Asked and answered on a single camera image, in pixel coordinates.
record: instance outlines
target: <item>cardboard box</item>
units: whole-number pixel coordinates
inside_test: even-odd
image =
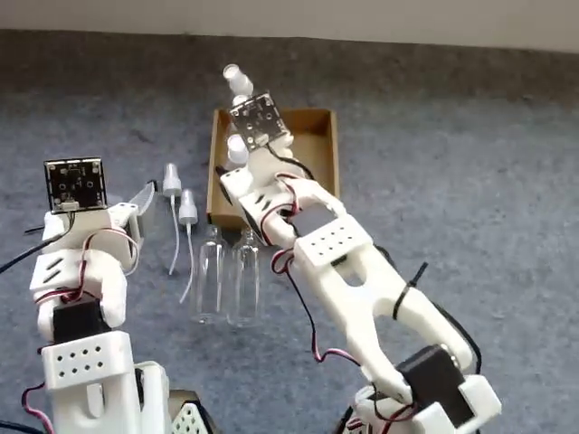
[[[323,108],[299,108],[282,110],[281,117],[294,136],[291,146],[294,156],[312,171],[326,190],[339,197],[336,113]],[[223,197],[219,178],[215,173],[215,168],[227,161],[225,136],[229,123],[226,110],[214,112],[207,186],[207,220],[223,229],[239,230],[245,228],[246,224]]]

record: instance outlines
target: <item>clear plastic bottle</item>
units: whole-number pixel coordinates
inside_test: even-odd
[[[232,294],[228,297],[227,320],[232,326],[255,326],[261,317],[259,243],[247,229],[233,246]]]
[[[191,291],[191,319],[202,324],[226,318],[223,306],[225,243],[219,229],[209,226],[197,255],[197,279]]]

